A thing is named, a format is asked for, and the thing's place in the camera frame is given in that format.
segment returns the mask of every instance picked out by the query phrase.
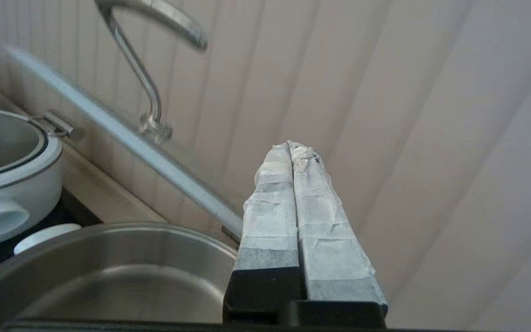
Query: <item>white pot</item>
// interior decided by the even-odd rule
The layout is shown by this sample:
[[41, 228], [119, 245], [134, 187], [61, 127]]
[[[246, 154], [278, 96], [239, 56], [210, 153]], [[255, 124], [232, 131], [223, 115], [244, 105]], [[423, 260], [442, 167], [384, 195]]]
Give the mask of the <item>white pot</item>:
[[0, 111], [0, 242], [38, 223], [59, 201], [62, 149], [25, 116]]

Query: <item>wall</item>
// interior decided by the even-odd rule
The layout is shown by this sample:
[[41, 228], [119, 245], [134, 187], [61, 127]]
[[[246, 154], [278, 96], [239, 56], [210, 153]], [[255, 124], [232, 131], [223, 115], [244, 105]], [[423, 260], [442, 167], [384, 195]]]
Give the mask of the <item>wall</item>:
[[[175, 4], [206, 28], [208, 53], [118, 13], [175, 141], [242, 197], [272, 144], [314, 146], [392, 304], [391, 326], [531, 330], [531, 2]], [[132, 123], [149, 106], [90, 0], [0, 0], [3, 42]], [[218, 230], [1, 49], [0, 89], [87, 128], [78, 151], [171, 222]]]

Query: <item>chrome faucet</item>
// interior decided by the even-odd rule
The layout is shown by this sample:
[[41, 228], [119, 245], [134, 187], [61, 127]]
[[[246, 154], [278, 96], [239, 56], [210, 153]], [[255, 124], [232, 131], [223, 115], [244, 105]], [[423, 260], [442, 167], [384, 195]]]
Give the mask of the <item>chrome faucet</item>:
[[173, 31], [177, 36], [188, 42], [192, 48], [200, 52], [205, 51], [208, 47], [206, 32], [191, 17], [188, 17], [165, 0], [95, 0], [95, 4], [116, 44], [118, 44], [118, 48], [122, 51], [126, 61], [135, 72], [136, 77], [139, 78], [139, 82], [141, 82], [149, 97], [151, 107], [148, 113], [141, 116], [139, 131], [142, 134], [154, 134], [156, 143], [170, 139], [173, 134], [173, 127], [160, 122], [163, 110], [157, 87], [134, 48], [128, 42], [118, 21], [112, 15], [112, 9], [114, 7], [123, 7], [150, 17]]

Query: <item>faucet handle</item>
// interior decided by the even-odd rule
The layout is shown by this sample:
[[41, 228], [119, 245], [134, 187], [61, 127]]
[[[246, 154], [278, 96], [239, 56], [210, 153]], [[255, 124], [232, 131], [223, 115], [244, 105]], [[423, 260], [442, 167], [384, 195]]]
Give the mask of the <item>faucet handle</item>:
[[204, 29], [166, 0], [95, 0], [95, 4], [106, 21], [112, 14], [112, 7], [127, 8], [164, 25], [199, 51], [208, 47]]

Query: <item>backsplash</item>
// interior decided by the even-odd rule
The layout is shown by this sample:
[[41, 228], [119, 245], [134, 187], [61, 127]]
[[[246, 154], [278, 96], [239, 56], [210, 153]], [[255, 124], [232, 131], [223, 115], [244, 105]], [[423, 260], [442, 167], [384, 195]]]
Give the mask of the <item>backsplash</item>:
[[[271, 145], [315, 147], [377, 269], [390, 326], [531, 330], [531, 2], [173, 4], [208, 32], [205, 54], [117, 17], [177, 143], [240, 197]], [[0, 0], [4, 43], [131, 124], [149, 108], [93, 0]], [[2, 48], [0, 90], [86, 128], [75, 148], [171, 223], [219, 231]]]

